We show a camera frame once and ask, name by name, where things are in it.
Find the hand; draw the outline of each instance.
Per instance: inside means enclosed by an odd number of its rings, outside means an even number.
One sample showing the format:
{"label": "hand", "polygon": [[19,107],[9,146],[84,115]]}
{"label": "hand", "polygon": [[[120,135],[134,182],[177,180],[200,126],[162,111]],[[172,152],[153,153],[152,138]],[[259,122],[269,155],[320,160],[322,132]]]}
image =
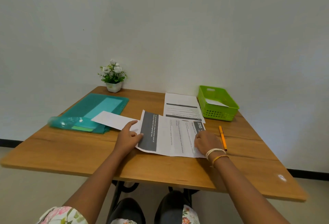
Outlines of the hand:
{"label": "hand", "polygon": [[[194,146],[198,148],[202,155],[206,155],[208,151],[215,148],[224,150],[221,140],[215,134],[206,130],[200,131],[195,135]],[[214,151],[211,155],[220,152],[222,151]]]}
{"label": "hand", "polygon": [[121,158],[124,158],[130,151],[134,149],[136,144],[142,139],[143,134],[137,134],[134,131],[130,131],[130,127],[137,123],[137,120],[130,121],[120,131],[117,142],[115,143],[113,153],[118,154]]}

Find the wooden table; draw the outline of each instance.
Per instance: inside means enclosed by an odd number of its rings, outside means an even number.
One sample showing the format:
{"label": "wooden table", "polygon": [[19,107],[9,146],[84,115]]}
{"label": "wooden table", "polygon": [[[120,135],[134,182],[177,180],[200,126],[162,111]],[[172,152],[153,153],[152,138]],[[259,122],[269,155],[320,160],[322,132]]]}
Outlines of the wooden table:
{"label": "wooden table", "polygon": [[[95,88],[91,93],[129,98],[122,116],[140,119],[142,110],[163,114],[163,93],[121,89],[114,94],[104,86]],[[240,113],[232,122],[206,119],[206,130],[217,135],[219,125],[224,130],[230,159],[265,197],[306,200],[307,194]],[[90,176],[112,152],[118,133],[117,130],[110,130],[101,135],[46,125],[4,157],[1,165]],[[206,159],[167,157],[137,149],[123,161],[114,180],[226,192],[220,176]]]}

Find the yellow pen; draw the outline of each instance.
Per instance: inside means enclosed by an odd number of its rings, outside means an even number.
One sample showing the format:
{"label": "yellow pen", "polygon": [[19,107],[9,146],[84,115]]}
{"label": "yellow pen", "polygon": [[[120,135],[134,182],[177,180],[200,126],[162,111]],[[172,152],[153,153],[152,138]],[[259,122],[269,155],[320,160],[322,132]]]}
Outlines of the yellow pen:
{"label": "yellow pen", "polygon": [[227,146],[226,146],[226,142],[225,142],[225,138],[224,138],[224,132],[221,126],[219,126],[220,129],[220,136],[222,138],[222,142],[223,142],[223,146],[224,146],[224,150],[227,150]]}

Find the left hand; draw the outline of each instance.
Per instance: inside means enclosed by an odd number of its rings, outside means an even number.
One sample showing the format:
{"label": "left hand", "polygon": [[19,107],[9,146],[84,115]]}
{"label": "left hand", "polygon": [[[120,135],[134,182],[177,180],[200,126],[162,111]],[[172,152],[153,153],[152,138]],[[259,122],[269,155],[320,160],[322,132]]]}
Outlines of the left hand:
{"label": "left hand", "polygon": [[138,144],[143,137],[142,133],[137,134],[134,131],[130,131],[130,127],[135,123],[137,123],[137,120],[127,123],[118,135],[113,153],[118,154],[121,158],[124,158],[126,155],[128,155],[129,152],[134,149],[136,144]]}

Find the white square pot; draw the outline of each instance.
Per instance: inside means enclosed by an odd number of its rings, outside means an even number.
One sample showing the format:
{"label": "white square pot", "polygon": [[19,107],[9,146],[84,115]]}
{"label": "white square pot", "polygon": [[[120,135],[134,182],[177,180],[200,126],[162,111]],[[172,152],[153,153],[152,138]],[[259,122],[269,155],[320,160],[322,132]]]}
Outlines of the white square pot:
{"label": "white square pot", "polygon": [[106,88],[110,92],[118,92],[121,89],[122,82],[119,82],[117,84],[111,84],[111,83],[105,83]]}

